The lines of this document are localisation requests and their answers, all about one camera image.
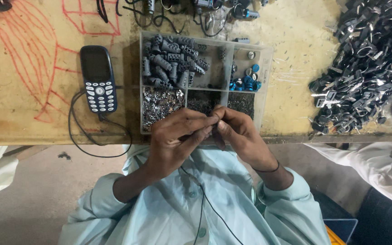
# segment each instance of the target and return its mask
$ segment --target shirt sleeve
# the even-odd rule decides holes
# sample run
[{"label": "shirt sleeve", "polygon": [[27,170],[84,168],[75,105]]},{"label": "shirt sleeve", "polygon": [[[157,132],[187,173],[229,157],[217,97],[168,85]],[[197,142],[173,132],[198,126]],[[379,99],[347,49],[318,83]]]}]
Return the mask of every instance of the shirt sleeve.
[{"label": "shirt sleeve", "polygon": [[331,244],[319,203],[314,201],[308,183],[293,174],[294,181],[283,191],[272,191],[258,184],[258,197],[267,207],[264,217],[281,244]]},{"label": "shirt sleeve", "polygon": [[78,200],[78,206],[61,230],[60,245],[105,244],[131,204],[118,201],[113,184],[122,174],[107,174]]}]

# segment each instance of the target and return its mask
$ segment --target concrete floor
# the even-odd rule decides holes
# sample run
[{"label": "concrete floor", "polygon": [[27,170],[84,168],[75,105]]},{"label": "concrete floor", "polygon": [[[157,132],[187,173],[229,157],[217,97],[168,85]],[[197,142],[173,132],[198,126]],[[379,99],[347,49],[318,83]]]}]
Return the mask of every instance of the concrete floor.
[{"label": "concrete floor", "polygon": [[[119,145],[84,146],[91,153],[112,155]],[[355,214],[370,187],[350,167],[334,164],[301,144],[270,145],[281,164],[304,176],[308,184]],[[57,158],[61,152],[71,161]],[[75,146],[53,146],[20,161],[13,184],[0,191],[0,245],[54,245],[76,200],[96,180],[120,172],[126,157],[90,157]]]}]

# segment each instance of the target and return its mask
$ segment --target white shirt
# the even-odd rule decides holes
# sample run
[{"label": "white shirt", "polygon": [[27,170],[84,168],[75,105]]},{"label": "white shirt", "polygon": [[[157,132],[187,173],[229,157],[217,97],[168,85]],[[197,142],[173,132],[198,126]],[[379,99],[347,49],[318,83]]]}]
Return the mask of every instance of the white shirt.
[{"label": "white shirt", "polygon": [[[143,164],[149,148],[137,146],[123,171]],[[233,151],[200,147],[182,167],[204,187],[213,208],[245,244],[330,244],[320,206],[306,181],[296,172],[283,191],[258,186],[267,205],[264,216],[253,205],[252,178]],[[192,245],[201,215],[202,190],[178,169],[145,188],[133,203],[121,203],[112,186],[121,174],[101,177],[78,201],[78,208],[63,226],[59,244]],[[207,199],[196,244],[239,244],[215,214]]]}]

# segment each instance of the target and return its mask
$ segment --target phone button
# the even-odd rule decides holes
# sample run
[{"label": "phone button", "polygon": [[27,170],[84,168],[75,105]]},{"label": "phone button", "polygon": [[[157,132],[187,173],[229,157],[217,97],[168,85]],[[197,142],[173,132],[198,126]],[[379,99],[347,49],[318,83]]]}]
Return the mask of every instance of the phone button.
[{"label": "phone button", "polygon": [[95,89],[95,92],[96,92],[97,95],[101,96],[101,95],[104,94],[104,89],[102,87],[97,87]]}]

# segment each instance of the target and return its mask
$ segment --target table surface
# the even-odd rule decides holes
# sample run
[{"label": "table surface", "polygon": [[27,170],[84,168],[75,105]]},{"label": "table surface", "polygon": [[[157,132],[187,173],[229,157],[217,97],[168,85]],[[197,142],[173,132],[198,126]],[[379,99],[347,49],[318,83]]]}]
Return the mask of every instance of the table surface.
[{"label": "table surface", "polygon": [[[82,87],[79,49],[103,45],[112,57],[118,109],[109,118],[126,125],[134,143],[148,143],[139,133],[139,31],[131,11],[116,15],[115,0],[105,0],[109,23],[97,14],[94,0],[16,0],[13,8],[0,13],[0,145],[71,144],[68,111],[71,98]],[[312,131],[308,117],[318,109],[308,83],[331,64],[338,41],[324,28],[335,25],[340,10],[329,0],[279,0],[265,7],[255,3],[261,18],[227,24],[216,38],[249,37],[252,44],[274,47],[261,136],[267,142],[307,142]],[[166,15],[182,35],[202,37],[190,15]],[[172,33],[165,22],[149,31]],[[87,132],[104,143],[128,143],[121,129],[100,123],[82,97],[75,105],[77,117]],[[369,123],[362,131],[313,138],[313,142],[392,141],[392,121]],[[89,143],[73,124],[80,143]]]}]

